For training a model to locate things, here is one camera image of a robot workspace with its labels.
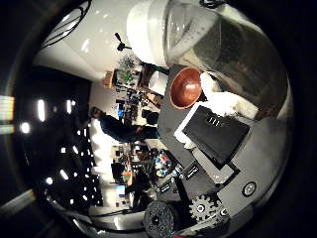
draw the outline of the black device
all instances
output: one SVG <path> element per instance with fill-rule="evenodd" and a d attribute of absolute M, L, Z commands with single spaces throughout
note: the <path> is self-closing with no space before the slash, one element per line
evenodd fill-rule
<path fill-rule="evenodd" d="M 250 127 L 234 118 L 221 117 L 199 106 L 183 133 L 215 164 L 218 169 L 231 159 Z"/>

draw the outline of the man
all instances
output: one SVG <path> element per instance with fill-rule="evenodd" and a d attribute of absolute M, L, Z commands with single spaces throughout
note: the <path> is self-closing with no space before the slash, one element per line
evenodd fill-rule
<path fill-rule="evenodd" d="M 101 129 L 105 134 L 119 142 L 132 143 L 158 137 L 157 128 L 155 127 L 125 125 L 97 107 L 91 108 L 90 116 L 100 121 Z"/>

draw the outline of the metal gear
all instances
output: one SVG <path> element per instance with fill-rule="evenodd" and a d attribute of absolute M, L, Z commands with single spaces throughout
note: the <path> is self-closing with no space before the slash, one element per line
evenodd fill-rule
<path fill-rule="evenodd" d="M 211 201 L 209 196 L 200 195 L 191 200 L 192 205 L 189 205 L 189 212 L 191 217 L 198 222 L 208 219 L 214 212 L 216 212 L 218 204 Z"/>

